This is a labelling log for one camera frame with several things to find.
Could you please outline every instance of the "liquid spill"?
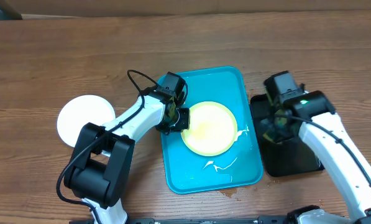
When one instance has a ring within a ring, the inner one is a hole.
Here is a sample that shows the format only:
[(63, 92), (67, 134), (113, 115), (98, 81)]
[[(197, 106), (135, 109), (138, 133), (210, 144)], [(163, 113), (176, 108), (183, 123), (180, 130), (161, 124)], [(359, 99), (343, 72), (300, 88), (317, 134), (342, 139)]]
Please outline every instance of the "liquid spill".
[(221, 169), (221, 170), (228, 169), (230, 166), (233, 165), (233, 163), (234, 163), (236, 160), (237, 160), (237, 158), (235, 158), (235, 160), (234, 160), (231, 164), (229, 164), (227, 167), (225, 167), (225, 168), (222, 168), (222, 167), (219, 167), (219, 166), (216, 166), (216, 165), (213, 165), (213, 166), (214, 166), (216, 172), (218, 172), (218, 169)]
[(246, 126), (246, 129), (245, 129), (245, 130), (238, 131), (238, 132), (236, 133), (235, 141), (237, 141), (237, 139), (239, 138), (239, 136), (242, 135), (242, 133), (246, 133), (246, 136), (247, 136), (247, 132), (248, 132), (248, 131), (249, 131), (249, 127), (248, 127), (248, 126)]
[(232, 196), (237, 193), (237, 189), (224, 189), (220, 190), (220, 192), (226, 197), (232, 198)]
[(204, 165), (204, 167), (203, 167), (202, 170), (204, 170), (204, 168), (206, 168), (208, 165), (213, 164), (213, 162), (214, 162), (214, 161), (209, 161), (209, 162), (207, 162), (206, 165)]
[(279, 180), (269, 180), (267, 182), (267, 187), (270, 187), (272, 185), (276, 185), (276, 184), (282, 184)]
[(247, 92), (247, 98), (249, 99), (249, 101), (252, 99), (253, 96), (255, 96), (255, 91), (254, 89), (249, 89), (249, 91)]

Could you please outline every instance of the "wood grain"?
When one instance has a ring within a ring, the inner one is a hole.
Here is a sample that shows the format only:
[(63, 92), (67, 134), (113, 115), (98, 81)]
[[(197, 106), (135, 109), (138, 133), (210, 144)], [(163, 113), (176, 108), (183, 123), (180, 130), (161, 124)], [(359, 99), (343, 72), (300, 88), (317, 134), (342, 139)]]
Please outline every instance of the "wood grain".
[(167, 16), (245, 12), (371, 9), (371, 0), (0, 0), (20, 14), (53, 16)]
[[(282, 70), (323, 91), (371, 164), (371, 11), (0, 21), (0, 223), (90, 217), (55, 195), (72, 151), (56, 131), (66, 102), (99, 95), (120, 114), (137, 96), (127, 69), (157, 79), (223, 65), (242, 72), (250, 95)], [(135, 146), (122, 201), (130, 216), (158, 219), (283, 215), (310, 204), (347, 215), (325, 172), (265, 174), (249, 187), (177, 195), (167, 187), (154, 130)]]

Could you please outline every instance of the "white robotic arm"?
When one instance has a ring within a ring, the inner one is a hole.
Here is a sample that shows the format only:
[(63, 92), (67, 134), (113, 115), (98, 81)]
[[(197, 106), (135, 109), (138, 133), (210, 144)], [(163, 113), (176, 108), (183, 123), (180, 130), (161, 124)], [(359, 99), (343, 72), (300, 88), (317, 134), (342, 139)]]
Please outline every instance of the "white robotic arm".
[[(337, 113), (313, 116), (312, 121), (342, 139), (371, 179), (371, 166), (348, 136)], [(351, 221), (365, 217), (365, 211), (371, 208), (371, 187), (351, 155), (330, 135), (312, 124), (304, 122), (298, 135), (323, 163), (346, 202)]]
[[(140, 138), (151, 128), (162, 122), (166, 105), (164, 105), (159, 99), (152, 96), (144, 96), (145, 104), (144, 108), (138, 113), (134, 118), (132, 118), (126, 124), (115, 131), (113, 134), (118, 136), (127, 135), (129, 138), (135, 140), (137, 143)], [(134, 114), (142, 104), (141, 96), (138, 97), (138, 100), (133, 106), (131, 106), (127, 111), (118, 116), (113, 121), (103, 124), (105, 130), (110, 130), (119, 122), (124, 121), (130, 115)], [(105, 156), (111, 156), (110, 152), (103, 151), (102, 154)]]

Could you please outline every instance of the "blue tray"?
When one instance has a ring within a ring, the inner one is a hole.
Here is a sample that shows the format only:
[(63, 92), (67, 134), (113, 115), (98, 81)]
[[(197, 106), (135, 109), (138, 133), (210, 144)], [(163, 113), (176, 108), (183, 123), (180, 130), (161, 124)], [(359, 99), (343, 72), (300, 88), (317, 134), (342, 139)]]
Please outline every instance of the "blue tray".
[(204, 101), (226, 106), (235, 116), (239, 137), (225, 153), (206, 157), (188, 149), (180, 133), (162, 134), (167, 185), (175, 193), (188, 194), (257, 183), (263, 166), (240, 71), (218, 67), (177, 74), (189, 89), (183, 107)]

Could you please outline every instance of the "round plate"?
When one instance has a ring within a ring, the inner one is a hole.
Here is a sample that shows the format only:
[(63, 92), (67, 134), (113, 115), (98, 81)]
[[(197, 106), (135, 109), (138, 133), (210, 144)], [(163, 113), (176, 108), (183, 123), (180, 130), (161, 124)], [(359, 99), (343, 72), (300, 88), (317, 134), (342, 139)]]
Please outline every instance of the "round plate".
[(84, 95), (69, 101), (57, 119), (58, 135), (69, 146), (74, 147), (82, 127), (91, 122), (102, 125), (115, 119), (112, 105), (104, 98)]
[(234, 143), (237, 133), (235, 116), (224, 105), (202, 102), (190, 108), (190, 128), (181, 137), (193, 152), (202, 156), (217, 156)]

